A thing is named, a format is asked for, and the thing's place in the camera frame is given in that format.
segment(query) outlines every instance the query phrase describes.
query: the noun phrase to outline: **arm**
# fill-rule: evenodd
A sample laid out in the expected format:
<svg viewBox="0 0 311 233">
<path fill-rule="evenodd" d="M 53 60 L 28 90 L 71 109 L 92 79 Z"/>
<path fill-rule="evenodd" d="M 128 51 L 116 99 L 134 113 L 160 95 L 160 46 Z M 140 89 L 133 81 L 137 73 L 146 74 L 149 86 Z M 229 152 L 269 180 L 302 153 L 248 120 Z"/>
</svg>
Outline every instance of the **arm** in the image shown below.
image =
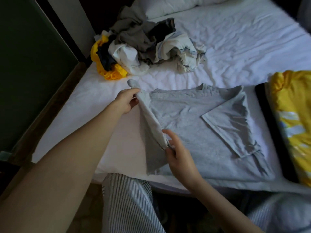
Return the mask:
<svg viewBox="0 0 311 233">
<path fill-rule="evenodd" d="M 2 204 L 0 232 L 66 232 L 120 117 L 138 103 L 137 92 L 121 91 L 37 163 Z"/>
<path fill-rule="evenodd" d="M 172 138 L 169 142 L 175 146 L 175 151 L 171 148 L 165 150 L 173 175 L 204 204 L 223 231 L 263 232 L 201 177 L 189 150 L 184 147 L 179 137 L 171 130 L 163 132 Z"/>
</svg>

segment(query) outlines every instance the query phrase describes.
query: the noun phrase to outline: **forearm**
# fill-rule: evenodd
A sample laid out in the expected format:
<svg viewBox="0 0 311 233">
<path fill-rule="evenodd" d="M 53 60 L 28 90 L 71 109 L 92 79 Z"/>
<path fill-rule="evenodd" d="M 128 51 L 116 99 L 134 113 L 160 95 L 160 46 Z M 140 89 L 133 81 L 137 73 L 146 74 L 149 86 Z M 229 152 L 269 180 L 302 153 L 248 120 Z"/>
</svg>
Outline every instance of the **forearm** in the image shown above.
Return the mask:
<svg viewBox="0 0 311 233">
<path fill-rule="evenodd" d="M 66 232 L 121 115 L 111 103 L 51 149 L 2 205 L 0 231 Z"/>
<path fill-rule="evenodd" d="M 189 188 L 189 191 L 204 204 L 224 232 L 263 232 L 203 178 Z"/>
</svg>

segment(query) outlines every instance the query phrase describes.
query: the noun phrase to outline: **bed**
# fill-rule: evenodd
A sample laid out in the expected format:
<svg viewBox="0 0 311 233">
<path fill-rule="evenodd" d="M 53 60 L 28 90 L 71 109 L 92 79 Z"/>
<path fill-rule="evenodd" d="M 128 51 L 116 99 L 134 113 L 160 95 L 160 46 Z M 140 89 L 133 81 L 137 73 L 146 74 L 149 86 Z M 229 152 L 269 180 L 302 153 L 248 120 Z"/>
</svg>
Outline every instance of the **bed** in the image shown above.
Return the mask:
<svg viewBox="0 0 311 233">
<path fill-rule="evenodd" d="M 187 33 L 193 41 L 205 44 L 205 62 L 193 72 L 178 74 L 176 63 L 166 61 L 153 65 L 146 75 L 129 76 L 118 81 L 105 81 L 97 73 L 95 63 L 92 63 L 41 138 L 32 161 L 37 163 L 59 141 L 95 117 L 120 90 L 128 88 L 129 78 L 137 80 L 147 91 L 156 88 L 189 89 L 201 83 L 221 88 L 243 85 L 254 137 L 277 180 L 284 181 L 254 87 L 266 82 L 268 76 L 277 71 L 310 70 L 311 36 L 270 0 L 229 0 L 152 21 L 169 17 L 175 18 L 177 30 Z M 93 180 L 102 182 L 107 173 L 117 172 L 149 180 L 159 190 L 187 194 L 185 188 L 171 176 L 146 174 L 145 147 L 139 124 L 138 107 L 122 116 Z M 227 188 L 244 189 L 243 185 Z"/>
</svg>

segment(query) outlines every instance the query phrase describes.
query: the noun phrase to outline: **left hand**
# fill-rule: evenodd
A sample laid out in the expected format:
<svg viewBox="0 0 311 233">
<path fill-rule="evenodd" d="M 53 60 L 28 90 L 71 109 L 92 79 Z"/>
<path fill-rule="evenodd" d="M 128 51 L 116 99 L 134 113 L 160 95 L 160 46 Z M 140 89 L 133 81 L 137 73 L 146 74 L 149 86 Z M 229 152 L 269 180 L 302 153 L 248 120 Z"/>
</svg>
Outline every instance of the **left hand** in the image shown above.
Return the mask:
<svg viewBox="0 0 311 233">
<path fill-rule="evenodd" d="M 138 104 L 138 99 L 134 98 L 136 93 L 140 92 L 139 88 L 124 89 L 120 91 L 114 102 L 120 106 L 123 114 L 131 111 L 131 109 Z"/>
</svg>

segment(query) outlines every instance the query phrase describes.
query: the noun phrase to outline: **hand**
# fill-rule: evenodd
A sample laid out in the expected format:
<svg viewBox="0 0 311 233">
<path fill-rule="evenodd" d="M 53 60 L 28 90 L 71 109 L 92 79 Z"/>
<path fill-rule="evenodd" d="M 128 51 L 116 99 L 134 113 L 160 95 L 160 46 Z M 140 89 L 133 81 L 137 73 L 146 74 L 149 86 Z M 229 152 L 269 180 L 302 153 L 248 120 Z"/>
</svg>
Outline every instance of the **hand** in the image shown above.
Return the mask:
<svg viewBox="0 0 311 233">
<path fill-rule="evenodd" d="M 167 148 L 165 154 L 173 175 L 184 185 L 188 190 L 192 189 L 202 177 L 194 164 L 192 156 L 186 149 L 180 138 L 171 130 L 162 130 L 168 134 L 172 140 L 169 143 L 175 146 L 175 150 Z"/>
<path fill-rule="evenodd" d="M 120 107 L 123 114 L 126 114 L 138 104 L 138 99 L 134 97 L 134 95 L 138 92 L 140 92 L 139 88 L 124 89 L 118 93 L 113 102 Z"/>
</svg>

